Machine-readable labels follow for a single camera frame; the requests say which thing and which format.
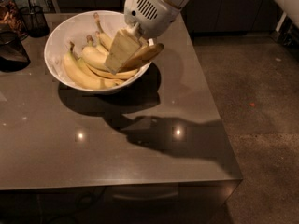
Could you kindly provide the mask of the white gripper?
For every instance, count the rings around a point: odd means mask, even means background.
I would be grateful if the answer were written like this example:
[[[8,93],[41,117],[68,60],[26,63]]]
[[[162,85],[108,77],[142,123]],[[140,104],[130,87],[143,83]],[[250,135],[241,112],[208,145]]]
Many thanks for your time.
[[[124,4],[125,22],[129,26],[138,24],[140,35],[147,39],[163,34],[179,12],[180,7],[172,0],[126,0]],[[105,67],[115,75],[140,48],[137,37],[120,29],[112,41]]]

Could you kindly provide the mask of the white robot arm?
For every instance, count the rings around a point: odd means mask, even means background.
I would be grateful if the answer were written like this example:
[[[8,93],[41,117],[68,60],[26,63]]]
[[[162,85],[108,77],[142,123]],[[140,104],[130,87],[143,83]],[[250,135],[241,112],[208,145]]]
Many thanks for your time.
[[[191,21],[210,32],[244,31],[253,22],[261,0],[125,0],[124,21],[139,25],[146,38],[163,34],[186,5],[191,4]],[[299,0],[274,0],[299,27]]]

